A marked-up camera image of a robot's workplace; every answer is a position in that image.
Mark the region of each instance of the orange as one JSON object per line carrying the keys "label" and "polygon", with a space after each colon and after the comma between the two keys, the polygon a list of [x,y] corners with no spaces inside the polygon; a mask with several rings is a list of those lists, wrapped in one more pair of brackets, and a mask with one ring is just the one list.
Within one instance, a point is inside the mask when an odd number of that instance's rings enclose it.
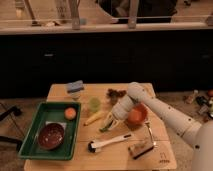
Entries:
{"label": "orange", "polygon": [[64,116],[68,120],[74,119],[76,117],[76,111],[75,111],[75,109],[72,108],[72,107],[69,107],[69,108],[65,109]]}

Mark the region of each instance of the table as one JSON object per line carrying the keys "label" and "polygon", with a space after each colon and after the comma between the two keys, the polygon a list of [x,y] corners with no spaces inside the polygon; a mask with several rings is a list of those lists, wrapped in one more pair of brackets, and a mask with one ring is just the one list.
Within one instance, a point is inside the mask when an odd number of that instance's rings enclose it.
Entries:
{"label": "table", "polygon": [[[152,84],[142,83],[151,96],[155,96]],[[126,90],[128,84],[84,84],[85,90],[81,92],[79,102],[82,105],[81,117],[78,127],[78,135],[75,145],[75,152],[72,160],[50,161],[50,160],[26,160],[24,169],[30,171],[41,170],[161,170],[175,169],[176,160],[171,148],[170,140],[164,123],[148,109],[150,126],[157,142],[157,147],[144,154],[137,160],[133,160],[127,148],[140,140],[149,137],[147,128],[142,125],[132,129],[125,123],[121,123],[114,130],[101,133],[99,131],[102,119],[91,125],[84,126],[88,118],[88,102],[92,97],[101,100],[101,110],[108,113],[111,110],[109,99],[106,93],[109,88]],[[65,84],[53,84],[50,88],[47,101],[68,102],[72,101],[66,92]],[[90,153],[87,145],[96,138],[108,139],[117,135],[132,131],[132,137],[128,141],[114,143],[103,147],[100,153]]]}

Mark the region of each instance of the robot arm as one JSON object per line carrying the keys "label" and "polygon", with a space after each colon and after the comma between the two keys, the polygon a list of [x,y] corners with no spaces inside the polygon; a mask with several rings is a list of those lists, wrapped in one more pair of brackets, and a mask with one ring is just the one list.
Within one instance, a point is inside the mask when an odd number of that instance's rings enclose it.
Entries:
{"label": "robot arm", "polygon": [[111,122],[110,125],[117,124],[114,124],[114,120],[125,120],[129,111],[139,102],[148,106],[194,149],[192,171],[213,170],[213,121],[201,125],[193,118],[150,96],[139,83],[130,83],[127,95],[113,107],[107,118]]}
{"label": "robot arm", "polygon": [[138,83],[130,83],[127,89],[130,98],[147,105],[166,124],[168,124],[191,147],[194,146],[195,137],[201,124],[193,118],[176,110],[161,100],[151,97]]}

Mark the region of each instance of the green tray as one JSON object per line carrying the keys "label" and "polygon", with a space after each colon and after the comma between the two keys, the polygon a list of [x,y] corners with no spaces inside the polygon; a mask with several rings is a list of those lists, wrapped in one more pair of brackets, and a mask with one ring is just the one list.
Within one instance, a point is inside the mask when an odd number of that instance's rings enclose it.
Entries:
{"label": "green tray", "polygon": [[[69,121],[64,118],[64,110],[73,107],[76,118]],[[74,154],[81,104],[77,102],[45,102],[38,106],[30,129],[19,151],[22,159],[71,160]],[[56,149],[43,150],[37,142],[38,133],[48,122],[57,122],[65,125],[63,143]]]}

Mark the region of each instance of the red bowl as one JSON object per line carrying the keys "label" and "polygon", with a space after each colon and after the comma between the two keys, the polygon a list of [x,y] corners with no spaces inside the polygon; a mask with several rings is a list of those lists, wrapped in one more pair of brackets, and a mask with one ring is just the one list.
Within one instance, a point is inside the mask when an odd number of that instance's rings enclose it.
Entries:
{"label": "red bowl", "polygon": [[131,125],[140,125],[147,119],[147,115],[147,108],[139,103],[129,112],[127,122]]}
{"label": "red bowl", "polygon": [[58,147],[64,139],[64,128],[58,123],[45,125],[38,135],[38,144],[42,149],[52,150]]}

